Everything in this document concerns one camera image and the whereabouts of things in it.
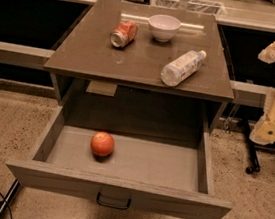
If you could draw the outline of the clear plastic water bottle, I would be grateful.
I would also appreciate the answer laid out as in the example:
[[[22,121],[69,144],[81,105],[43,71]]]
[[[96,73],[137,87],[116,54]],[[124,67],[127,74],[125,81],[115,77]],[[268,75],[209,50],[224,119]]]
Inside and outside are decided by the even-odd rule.
[[[160,73],[161,79],[165,85],[175,87],[197,72],[205,59],[206,52],[203,50],[199,52],[192,50],[184,53],[163,67]]]

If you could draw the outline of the red apple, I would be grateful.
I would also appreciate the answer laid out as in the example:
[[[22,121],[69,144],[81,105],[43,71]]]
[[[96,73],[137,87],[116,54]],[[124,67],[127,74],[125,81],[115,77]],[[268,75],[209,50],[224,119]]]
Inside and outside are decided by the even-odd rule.
[[[115,142],[112,135],[105,131],[96,132],[91,138],[90,148],[96,156],[108,156],[114,150]]]

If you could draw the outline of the open grey top drawer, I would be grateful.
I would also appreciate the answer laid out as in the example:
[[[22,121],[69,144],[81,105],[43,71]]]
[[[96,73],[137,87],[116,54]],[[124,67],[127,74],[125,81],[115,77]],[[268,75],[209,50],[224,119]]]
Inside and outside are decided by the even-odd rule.
[[[184,219],[221,219],[232,205],[214,195],[209,134],[186,131],[174,137],[116,132],[114,152],[97,158],[95,133],[85,121],[59,107],[28,159],[8,168],[25,187],[86,198],[97,193],[131,198],[131,209]]]

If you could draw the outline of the grey cabinet with counter top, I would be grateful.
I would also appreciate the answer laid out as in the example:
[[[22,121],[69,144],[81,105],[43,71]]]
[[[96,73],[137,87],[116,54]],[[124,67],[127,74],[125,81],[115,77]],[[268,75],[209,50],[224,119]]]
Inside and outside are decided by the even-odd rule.
[[[157,42],[150,33],[148,19],[156,14],[167,14],[181,21],[179,31],[169,42]],[[138,33],[128,46],[119,50],[111,45],[110,33],[125,20],[135,22]],[[227,103],[233,100],[220,38],[213,15],[98,0],[44,68],[55,75],[206,99],[210,103],[209,126],[215,127]],[[206,52],[202,67],[174,88],[164,85],[160,77],[163,66],[191,50]]]

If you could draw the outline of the white bowl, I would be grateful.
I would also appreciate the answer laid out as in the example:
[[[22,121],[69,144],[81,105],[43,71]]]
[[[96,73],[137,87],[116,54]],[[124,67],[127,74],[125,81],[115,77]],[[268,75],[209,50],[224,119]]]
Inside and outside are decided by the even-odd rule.
[[[151,16],[148,23],[152,36],[159,42],[168,42],[181,27],[181,22],[174,16],[159,14]]]

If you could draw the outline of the black stand leg with caster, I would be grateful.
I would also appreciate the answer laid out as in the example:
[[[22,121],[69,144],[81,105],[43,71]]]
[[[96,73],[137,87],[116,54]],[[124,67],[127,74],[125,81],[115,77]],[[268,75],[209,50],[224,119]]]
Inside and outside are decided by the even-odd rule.
[[[248,165],[246,167],[245,172],[248,173],[248,175],[259,173],[261,171],[260,163],[258,161],[257,152],[255,150],[254,143],[250,140],[250,132],[251,129],[249,127],[249,122],[247,119],[243,119],[243,127],[244,127],[244,135],[246,138],[246,144],[248,145]]]

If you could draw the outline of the crushed red soda can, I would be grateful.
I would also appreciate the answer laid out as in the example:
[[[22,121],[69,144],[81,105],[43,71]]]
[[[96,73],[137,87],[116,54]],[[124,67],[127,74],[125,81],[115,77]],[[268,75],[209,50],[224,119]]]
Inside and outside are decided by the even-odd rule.
[[[114,47],[125,47],[136,37],[137,32],[137,24],[126,20],[117,25],[110,33],[110,42]]]

